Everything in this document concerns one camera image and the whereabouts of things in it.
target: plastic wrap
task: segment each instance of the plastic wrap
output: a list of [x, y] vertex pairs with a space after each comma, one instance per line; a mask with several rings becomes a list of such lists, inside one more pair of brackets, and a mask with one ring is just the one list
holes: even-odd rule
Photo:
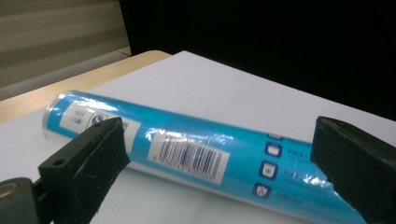
[[49, 139], [122, 117], [129, 167], [320, 223], [365, 223], [310, 161], [311, 144], [86, 92], [47, 108]]

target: cylindrical tube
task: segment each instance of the cylindrical tube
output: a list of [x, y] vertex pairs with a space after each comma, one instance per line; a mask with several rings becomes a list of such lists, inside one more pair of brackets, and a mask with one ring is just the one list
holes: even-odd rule
[[61, 94], [46, 136], [121, 117], [131, 167], [320, 223], [365, 223], [310, 161], [311, 144], [80, 91]]

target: white surface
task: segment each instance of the white surface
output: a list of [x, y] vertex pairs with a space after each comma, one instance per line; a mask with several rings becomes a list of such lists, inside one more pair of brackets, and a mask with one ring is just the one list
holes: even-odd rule
[[[311, 142], [316, 118], [354, 124], [396, 146], [396, 122], [181, 52], [92, 93]], [[0, 125], [0, 181], [39, 178], [62, 145], [45, 139], [44, 108]], [[305, 223], [267, 209], [125, 169], [92, 223]]]

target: barcode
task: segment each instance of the barcode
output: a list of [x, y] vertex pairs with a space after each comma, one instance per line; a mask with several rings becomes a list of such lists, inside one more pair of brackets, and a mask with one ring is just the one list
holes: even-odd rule
[[204, 180], [221, 183], [229, 153], [172, 134], [156, 133], [148, 158]]

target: wooden table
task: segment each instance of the wooden table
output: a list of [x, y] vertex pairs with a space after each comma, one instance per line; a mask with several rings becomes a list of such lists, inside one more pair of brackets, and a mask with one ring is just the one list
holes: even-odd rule
[[32, 113], [50, 104], [60, 93], [86, 91], [171, 55], [158, 50], [147, 51], [81, 75], [0, 101], [0, 123]]

